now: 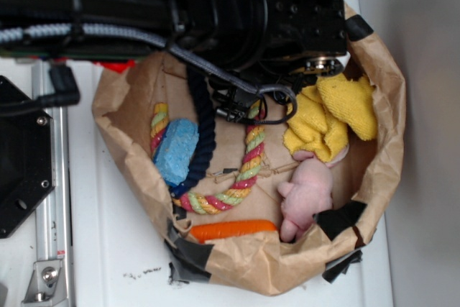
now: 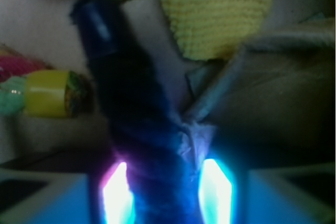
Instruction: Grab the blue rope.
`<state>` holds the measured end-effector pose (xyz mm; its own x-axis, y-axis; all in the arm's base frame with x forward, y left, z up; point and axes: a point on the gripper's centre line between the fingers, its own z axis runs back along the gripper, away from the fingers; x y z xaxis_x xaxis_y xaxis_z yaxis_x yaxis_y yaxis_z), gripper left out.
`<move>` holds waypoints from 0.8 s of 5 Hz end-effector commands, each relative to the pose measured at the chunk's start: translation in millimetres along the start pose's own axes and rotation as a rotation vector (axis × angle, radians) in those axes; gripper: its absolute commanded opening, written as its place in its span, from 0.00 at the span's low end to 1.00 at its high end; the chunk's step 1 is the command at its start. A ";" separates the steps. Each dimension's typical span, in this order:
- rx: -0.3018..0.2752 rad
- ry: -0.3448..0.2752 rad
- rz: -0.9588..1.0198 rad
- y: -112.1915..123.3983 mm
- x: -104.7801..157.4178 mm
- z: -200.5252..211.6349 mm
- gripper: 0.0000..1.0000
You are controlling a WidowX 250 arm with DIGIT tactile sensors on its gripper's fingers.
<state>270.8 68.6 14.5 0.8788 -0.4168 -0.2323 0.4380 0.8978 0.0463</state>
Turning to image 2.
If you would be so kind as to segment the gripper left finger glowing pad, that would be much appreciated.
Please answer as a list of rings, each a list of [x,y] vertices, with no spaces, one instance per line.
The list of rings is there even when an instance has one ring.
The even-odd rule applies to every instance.
[[[1,223],[134,223],[127,165],[112,165],[94,188],[84,173],[1,169]]]

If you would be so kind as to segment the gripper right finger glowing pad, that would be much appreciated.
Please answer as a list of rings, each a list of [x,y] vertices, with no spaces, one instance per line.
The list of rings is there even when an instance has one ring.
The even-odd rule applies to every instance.
[[[247,188],[206,159],[198,190],[203,223],[335,223],[335,163],[252,169]]]

